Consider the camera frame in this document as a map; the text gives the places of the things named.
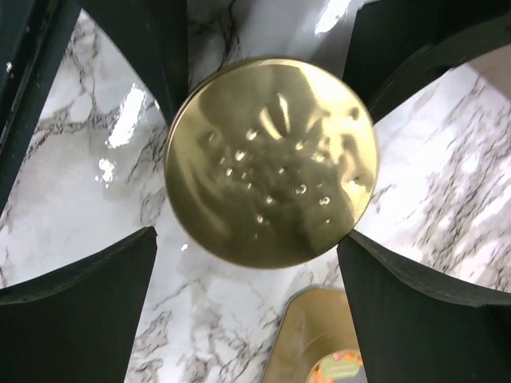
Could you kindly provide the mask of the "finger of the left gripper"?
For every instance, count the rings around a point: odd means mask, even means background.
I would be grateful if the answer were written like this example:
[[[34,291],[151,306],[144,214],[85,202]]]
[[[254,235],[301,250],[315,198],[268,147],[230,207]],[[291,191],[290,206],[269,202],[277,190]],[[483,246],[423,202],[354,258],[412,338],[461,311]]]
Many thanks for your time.
[[[188,95],[185,0],[82,0],[171,122]]]
[[[510,43],[510,0],[390,0],[356,14],[343,81],[373,118],[419,90]]]

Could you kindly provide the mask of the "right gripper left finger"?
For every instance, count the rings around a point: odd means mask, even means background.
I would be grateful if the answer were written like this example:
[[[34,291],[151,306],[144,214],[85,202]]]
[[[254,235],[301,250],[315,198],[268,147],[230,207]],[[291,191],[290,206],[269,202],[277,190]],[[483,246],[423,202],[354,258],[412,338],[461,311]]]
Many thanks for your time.
[[[156,230],[1,290],[3,382],[122,382],[156,258]]]

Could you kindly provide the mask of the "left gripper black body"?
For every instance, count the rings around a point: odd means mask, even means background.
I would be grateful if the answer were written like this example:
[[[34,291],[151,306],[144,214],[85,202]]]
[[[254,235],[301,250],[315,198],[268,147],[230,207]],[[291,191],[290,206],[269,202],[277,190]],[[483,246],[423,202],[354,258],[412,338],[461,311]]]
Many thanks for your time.
[[[1,207],[5,207],[81,7],[1,2]]]

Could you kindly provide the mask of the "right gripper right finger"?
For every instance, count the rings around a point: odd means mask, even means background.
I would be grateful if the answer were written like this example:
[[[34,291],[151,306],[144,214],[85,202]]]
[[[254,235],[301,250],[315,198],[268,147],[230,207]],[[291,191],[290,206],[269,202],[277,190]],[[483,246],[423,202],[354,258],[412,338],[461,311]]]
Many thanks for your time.
[[[337,246],[370,382],[508,382],[510,295],[450,277],[357,231]]]

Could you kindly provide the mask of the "gold round jar lid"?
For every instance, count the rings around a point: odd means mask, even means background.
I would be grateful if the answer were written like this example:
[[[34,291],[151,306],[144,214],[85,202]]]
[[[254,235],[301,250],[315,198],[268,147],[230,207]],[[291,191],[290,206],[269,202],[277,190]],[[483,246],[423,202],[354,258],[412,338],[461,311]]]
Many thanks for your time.
[[[178,109],[164,156],[177,221],[229,263],[278,269],[326,253],[360,220],[378,175],[373,121],[324,69],[228,65]]]

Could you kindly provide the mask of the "gold tin with popsicle candies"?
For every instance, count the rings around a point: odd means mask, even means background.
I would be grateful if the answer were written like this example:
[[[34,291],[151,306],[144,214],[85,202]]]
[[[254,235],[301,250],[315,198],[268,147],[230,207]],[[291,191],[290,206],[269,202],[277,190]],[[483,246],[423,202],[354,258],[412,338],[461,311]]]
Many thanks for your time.
[[[344,290],[314,286],[291,298],[262,381],[367,381]]]

